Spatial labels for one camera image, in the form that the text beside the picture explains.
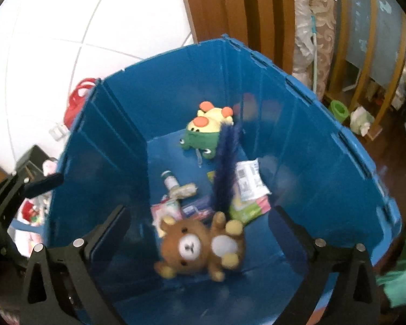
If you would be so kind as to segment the blue plastic storage crate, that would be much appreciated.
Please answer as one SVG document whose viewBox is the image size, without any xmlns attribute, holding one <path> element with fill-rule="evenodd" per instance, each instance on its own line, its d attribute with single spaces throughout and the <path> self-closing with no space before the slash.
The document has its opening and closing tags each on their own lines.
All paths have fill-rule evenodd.
<svg viewBox="0 0 406 325">
<path fill-rule="evenodd" d="M 97 282 L 128 324 L 270 324 L 301 283 L 261 216 L 245 229 L 242 269 L 223 282 L 207 275 L 161 279 L 153 268 L 158 235 L 150 208 L 166 193 L 161 175 L 195 183 L 207 195 L 212 161 L 179 141 L 202 101 L 233 109 L 239 156 L 257 159 L 281 206 L 332 246 L 365 245 L 373 263 L 399 235 L 396 202 L 350 130 L 315 94 L 262 55 L 228 37 L 139 62 L 91 92 L 59 163 L 44 230 L 66 246 L 128 206 L 131 224 Z"/>
</svg>

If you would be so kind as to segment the black gold-print box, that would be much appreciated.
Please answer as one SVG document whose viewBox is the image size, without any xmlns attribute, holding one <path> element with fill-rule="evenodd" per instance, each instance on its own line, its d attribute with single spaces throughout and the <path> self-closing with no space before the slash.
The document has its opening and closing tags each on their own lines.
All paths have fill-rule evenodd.
<svg viewBox="0 0 406 325">
<path fill-rule="evenodd" d="M 18 175 L 26 175 L 35 179 L 44 175 L 43 164 L 51 159 L 38 145 L 34 145 L 17 161 L 15 171 Z"/>
</svg>

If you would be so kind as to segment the white barcode packet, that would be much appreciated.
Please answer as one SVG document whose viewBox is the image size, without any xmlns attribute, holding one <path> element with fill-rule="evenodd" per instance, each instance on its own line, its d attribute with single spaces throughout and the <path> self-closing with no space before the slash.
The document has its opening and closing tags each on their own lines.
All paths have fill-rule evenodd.
<svg viewBox="0 0 406 325">
<path fill-rule="evenodd" d="M 271 194 L 260 177 L 260 166 L 257 159 L 237 162 L 236 180 L 242 201 L 257 200 Z"/>
</svg>

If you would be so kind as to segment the brown bear plush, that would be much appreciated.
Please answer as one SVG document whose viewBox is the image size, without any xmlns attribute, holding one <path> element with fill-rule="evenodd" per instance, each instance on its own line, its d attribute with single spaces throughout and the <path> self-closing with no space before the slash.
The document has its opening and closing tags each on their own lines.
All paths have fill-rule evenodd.
<svg viewBox="0 0 406 325">
<path fill-rule="evenodd" d="M 238 270 L 245 257 L 245 230 L 242 222 L 218 211 L 207 227 L 196 219 L 162 218 L 162 259 L 154 269 L 162 278 L 207 271 L 215 282 L 225 279 L 225 271 Z"/>
</svg>

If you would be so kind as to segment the small glass bottle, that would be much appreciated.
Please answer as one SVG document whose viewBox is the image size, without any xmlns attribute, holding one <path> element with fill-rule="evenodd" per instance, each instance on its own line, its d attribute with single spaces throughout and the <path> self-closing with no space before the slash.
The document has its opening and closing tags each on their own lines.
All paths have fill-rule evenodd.
<svg viewBox="0 0 406 325">
<path fill-rule="evenodd" d="M 177 189 L 180 187 L 180 184 L 174 174 L 172 173 L 171 170 L 166 170 L 161 173 L 161 178 L 163 180 L 163 183 L 165 187 L 168 189 L 168 191 L 171 191 L 173 189 Z"/>
</svg>

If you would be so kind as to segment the green frog plush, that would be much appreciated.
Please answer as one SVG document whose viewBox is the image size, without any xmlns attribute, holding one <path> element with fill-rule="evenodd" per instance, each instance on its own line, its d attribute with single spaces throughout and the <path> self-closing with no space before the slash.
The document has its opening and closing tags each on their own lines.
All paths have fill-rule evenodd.
<svg viewBox="0 0 406 325">
<path fill-rule="evenodd" d="M 196 117 L 186 128 L 183 138 L 179 140 L 183 150 L 199 150 L 206 159 L 215 157 L 222 125 L 232 125 L 233 109 L 229 106 L 215 107 L 210 101 L 199 104 Z"/>
</svg>

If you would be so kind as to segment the blue feather duster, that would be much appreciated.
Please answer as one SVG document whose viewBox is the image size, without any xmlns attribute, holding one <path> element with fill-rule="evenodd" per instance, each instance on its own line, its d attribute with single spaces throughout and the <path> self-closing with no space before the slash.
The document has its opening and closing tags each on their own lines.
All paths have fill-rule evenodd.
<svg viewBox="0 0 406 325">
<path fill-rule="evenodd" d="M 215 212 L 230 215 L 236 181 L 237 151 L 240 127 L 222 124 L 215 153 L 215 174 L 212 183 L 212 208 Z"/>
</svg>

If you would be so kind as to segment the white wall socket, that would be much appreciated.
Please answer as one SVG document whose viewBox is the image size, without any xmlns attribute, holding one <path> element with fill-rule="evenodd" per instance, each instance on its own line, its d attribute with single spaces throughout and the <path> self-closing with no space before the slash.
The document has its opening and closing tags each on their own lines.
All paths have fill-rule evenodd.
<svg viewBox="0 0 406 325">
<path fill-rule="evenodd" d="M 49 133 L 55 141 L 60 142 L 69 137 L 70 131 L 63 123 L 57 123 L 49 130 Z"/>
</svg>

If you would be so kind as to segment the red toy suitcase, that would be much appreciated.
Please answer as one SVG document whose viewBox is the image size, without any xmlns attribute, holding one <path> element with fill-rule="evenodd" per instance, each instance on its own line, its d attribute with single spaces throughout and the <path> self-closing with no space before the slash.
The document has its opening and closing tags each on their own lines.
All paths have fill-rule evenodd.
<svg viewBox="0 0 406 325">
<path fill-rule="evenodd" d="M 85 78 L 77 83 L 68 97 L 67 109 L 64 113 L 64 125 L 70 130 L 75 118 L 82 110 L 86 96 L 96 85 L 95 78 Z"/>
</svg>

